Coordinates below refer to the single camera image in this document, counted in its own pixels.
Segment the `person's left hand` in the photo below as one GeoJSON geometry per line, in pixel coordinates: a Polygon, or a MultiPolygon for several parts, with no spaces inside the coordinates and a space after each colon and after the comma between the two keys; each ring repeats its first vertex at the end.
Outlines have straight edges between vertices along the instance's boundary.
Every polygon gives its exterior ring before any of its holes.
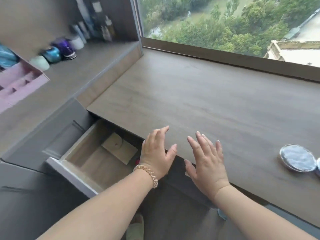
{"type": "Polygon", "coordinates": [[[169,172],[172,165],[166,161],[165,138],[168,130],[169,126],[154,129],[142,144],[139,164],[150,168],[158,180],[169,172]]]}

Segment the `person's right hand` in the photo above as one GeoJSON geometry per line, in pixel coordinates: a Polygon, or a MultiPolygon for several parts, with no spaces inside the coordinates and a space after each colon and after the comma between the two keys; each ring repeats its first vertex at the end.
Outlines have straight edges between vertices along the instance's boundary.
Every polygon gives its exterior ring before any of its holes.
{"type": "Polygon", "coordinates": [[[204,134],[203,137],[208,142],[208,153],[203,153],[198,141],[188,136],[195,159],[196,178],[191,178],[197,188],[212,202],[216,194],[223,188],[230,186],[224,159],[219,159],[215,144],[213,144],[204,134]]]}

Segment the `person's left forearm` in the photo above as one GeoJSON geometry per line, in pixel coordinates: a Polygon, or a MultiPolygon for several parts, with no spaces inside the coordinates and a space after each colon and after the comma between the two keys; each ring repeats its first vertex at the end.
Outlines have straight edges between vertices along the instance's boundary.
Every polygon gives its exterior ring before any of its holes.
{"type": "Polygon", "coordinates": [[[36,240],[120,240],[153,180],[136,170],[72,210],[36,240]]]}

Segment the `person's right forearm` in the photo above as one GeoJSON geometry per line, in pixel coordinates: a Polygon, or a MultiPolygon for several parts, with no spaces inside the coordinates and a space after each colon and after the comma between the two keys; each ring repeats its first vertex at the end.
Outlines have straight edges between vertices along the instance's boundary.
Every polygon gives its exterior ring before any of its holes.
{"type": "Polygon", "coordinates": [[[248,240],[317,240],[231,185],[215,190],[212,200],[248,240]]]}

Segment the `gold spiral wrist band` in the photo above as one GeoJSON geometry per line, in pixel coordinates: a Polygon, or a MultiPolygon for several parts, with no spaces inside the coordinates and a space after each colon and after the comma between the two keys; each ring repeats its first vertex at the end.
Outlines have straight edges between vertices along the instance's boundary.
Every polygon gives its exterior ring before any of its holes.
{"type": "Polygon", "coordinates": [[[134,167],[134,170],[133,171],[136,171],[136,170],[143,170],[145,171],[146,173],[148,173],[148,175],[152,178],[153,180],[153,189],[156,189],[158,187],[158,178],[157,176],[155,175],[154,171],[152,171],[150,168],[148,168],[147,166],[145,165],[137,165],[134,167]]]}

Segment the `brown paper envelope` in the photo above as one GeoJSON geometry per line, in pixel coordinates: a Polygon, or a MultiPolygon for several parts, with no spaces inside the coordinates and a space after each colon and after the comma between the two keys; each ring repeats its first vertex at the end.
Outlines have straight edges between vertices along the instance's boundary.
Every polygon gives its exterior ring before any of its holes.
{"type": "Polygon", "coordinates": [[[102,147],[109,153],[119,159],[125,165],[128,165],[130,160],[138,152],[138,149],[124,140],[117,133],[113,132],[103,143],[102,147]]]}

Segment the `pale slipper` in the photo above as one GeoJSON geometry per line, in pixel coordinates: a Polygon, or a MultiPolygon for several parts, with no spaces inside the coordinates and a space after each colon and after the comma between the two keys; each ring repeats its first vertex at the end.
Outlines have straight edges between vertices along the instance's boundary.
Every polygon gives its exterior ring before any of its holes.
{"type": "Polygon", "coordinates": [[[144,240],[144,219],[141,213],[134,215],[126,230],[126,240],[144,240]]]}

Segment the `open wooden drawer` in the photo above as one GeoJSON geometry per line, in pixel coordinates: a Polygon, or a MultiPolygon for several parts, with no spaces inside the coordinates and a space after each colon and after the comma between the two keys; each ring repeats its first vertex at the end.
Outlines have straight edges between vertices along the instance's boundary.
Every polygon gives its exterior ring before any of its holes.
{"type": "Polygon", "coordinates": [[[60,159],[49,157],[46,163],[92,198],[133,172],[140,157],[141,144],[139,137],[100,119],[60,159]],[[127,165],[102,147],[102,143],[113,132],[138,149],[127,165]]]}

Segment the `wooden shelf unit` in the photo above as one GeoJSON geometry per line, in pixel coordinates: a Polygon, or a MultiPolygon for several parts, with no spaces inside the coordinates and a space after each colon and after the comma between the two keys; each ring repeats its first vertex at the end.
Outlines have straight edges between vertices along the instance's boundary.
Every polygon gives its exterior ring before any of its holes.
{"type": "MultiPolygon", "coordinates": [[[[134,0],[99,1],[115,27],[116,41],[90,40],[75,59],[50,66],[45,85],[0,114],[3,160],[132,50],[138,47],[142,54],[134,0]]],[[[76,0],[0,0],[0,43],[29,60],[56,38],[70,35],[70,26],[80,19],[76,0]]]]}

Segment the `glass window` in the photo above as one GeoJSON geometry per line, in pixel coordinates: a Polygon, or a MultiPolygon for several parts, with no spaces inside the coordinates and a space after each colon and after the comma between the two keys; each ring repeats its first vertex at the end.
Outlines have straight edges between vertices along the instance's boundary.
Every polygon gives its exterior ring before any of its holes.
{"type": "Polygon", "coordinates": [[[320,0],[135,0],[142,45],[320,83],[320,0]]]}

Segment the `white cosmetic jar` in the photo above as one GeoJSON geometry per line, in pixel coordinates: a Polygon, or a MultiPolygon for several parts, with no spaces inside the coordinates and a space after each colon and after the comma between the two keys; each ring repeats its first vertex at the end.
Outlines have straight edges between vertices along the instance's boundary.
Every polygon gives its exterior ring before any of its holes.
{"type": "Polygon", "coordinates": [[[72,35],[68,37],[69,43],[74,50],[81,50],[84,48],[85,44],[81,37],[78,35],[72,35]]]}

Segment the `purple cosmetic jar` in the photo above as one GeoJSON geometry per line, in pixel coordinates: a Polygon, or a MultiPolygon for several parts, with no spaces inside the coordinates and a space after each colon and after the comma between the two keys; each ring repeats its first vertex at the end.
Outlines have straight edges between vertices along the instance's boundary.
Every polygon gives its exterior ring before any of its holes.
{"type": "Polygon", "coordinates": [[[72,60],[77,57],[76,52],[65,37],[60,37],[51,42],[51,45],[58,48],[63,59],[72,60]]]}

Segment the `row of cosmetic bottles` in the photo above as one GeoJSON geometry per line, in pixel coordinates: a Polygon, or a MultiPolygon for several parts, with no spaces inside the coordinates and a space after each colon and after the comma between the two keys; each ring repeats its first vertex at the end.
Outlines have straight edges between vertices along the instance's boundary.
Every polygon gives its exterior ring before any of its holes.
{"type": "Polygon", "coordinates": [[[113,42],[116,32],[111,19],[102,7],[101,0],[75,0],[90,36],[113,42]]]}

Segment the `grey cabinet front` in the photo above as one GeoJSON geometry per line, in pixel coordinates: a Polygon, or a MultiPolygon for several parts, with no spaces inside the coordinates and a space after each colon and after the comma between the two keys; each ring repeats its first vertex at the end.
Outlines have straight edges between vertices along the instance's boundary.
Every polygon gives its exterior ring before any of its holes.
{"type": "Polygon", "coordinates": [[[46,163],[60,159],[95,122],[71,99],[0,159],[0,240],[35,240],[88,200],[46,163]]]}

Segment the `blue cosmetic jar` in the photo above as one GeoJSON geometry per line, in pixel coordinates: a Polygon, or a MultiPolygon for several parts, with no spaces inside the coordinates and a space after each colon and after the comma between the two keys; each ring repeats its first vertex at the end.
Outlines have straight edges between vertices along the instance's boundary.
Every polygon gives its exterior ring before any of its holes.
{"type": "Polygon", "coordinates": [[[54,46],[42,49],[40,55],[42,55],[50,64],[56,64],[62,61],[60,50],[54,46]]]}

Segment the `pale green cosmetic jar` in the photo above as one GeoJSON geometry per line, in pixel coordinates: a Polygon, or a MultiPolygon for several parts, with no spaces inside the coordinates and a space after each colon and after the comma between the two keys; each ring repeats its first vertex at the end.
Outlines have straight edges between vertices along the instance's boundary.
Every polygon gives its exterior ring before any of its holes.
{"type": "Polygon", "coordinates": [[[44,72],[50,68],[49,62],[44,56],[37,55],[28,60],[29,64],[37,68],[38,70],[44,72]]]}

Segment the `pink organizer box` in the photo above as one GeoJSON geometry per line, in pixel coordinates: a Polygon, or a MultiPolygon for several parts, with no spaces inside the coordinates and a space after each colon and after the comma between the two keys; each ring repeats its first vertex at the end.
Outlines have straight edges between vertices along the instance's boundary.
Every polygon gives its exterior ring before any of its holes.
{"type": "Polygon", "coordinates": [[[26,60],[0,72],[0,114],[34,93],[50,79],[26,60]]]}

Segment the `blue shiny pouch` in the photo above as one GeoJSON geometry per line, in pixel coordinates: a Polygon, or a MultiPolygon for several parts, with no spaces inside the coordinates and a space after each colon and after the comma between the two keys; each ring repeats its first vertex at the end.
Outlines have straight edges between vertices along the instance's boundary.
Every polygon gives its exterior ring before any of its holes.
{"type": "Polygon", "coordinates": [[[8,47],[0,43],[0,71],[13,67],[20,62],[20,58],[8,47]]]}

